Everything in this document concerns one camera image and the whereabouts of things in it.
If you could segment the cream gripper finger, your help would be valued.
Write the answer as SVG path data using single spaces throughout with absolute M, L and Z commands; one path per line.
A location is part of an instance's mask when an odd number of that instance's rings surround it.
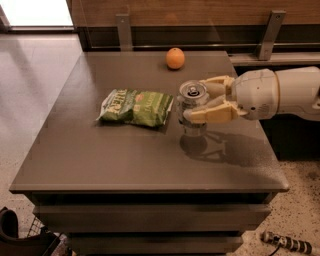
M 236 102 L 219 96 L 205 105 L 185 110 L 183 117 L 192 124 L 226 123 L 247 114 Z
M 205 85 L 210 97 L 230 95 L 233 82 L 234 78 L 228 75 L 201 80 L 201 83 Z

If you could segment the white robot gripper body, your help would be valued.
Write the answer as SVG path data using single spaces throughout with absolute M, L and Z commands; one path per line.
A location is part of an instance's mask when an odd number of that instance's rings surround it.
M 279 85 L 269 69 L 248 71 L 234 80 L 232 99 L 248 120 L 270 119 L 278 110 Z

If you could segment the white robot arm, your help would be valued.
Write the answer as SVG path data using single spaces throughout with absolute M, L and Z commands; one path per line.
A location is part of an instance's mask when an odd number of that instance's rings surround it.
M 239 117 L 263 120 L 277 114 L 320 120 L 320 70 L 314 66 L 253 70 L 237 78 L 213 77 L 203 84 L 209 101 L 182 112 L 193 124 L 225 123 Z

